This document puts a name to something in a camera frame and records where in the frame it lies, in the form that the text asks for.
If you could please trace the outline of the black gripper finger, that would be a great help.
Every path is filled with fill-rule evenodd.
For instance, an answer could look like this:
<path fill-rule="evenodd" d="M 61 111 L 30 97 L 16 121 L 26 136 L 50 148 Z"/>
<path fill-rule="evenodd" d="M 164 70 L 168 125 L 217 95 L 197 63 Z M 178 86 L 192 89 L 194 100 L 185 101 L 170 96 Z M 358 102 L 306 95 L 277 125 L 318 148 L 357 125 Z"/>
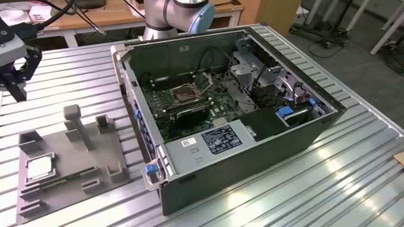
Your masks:
<path fill-rule="evenodd" d="M 18 84 L 30 80 L 33 73 L 37 69 L 38 63 L 41 61 L 41 50 L 37 47 L 26 47 L 26 55 L 24 57 L 25 63 L 17 70 L 13 66 L 12 69 L 12 78 L 9 79 L 9 93 L 13 99 L 17 102 L 26 100 L 26 92 L 22 88 L 18 87 Z"/>

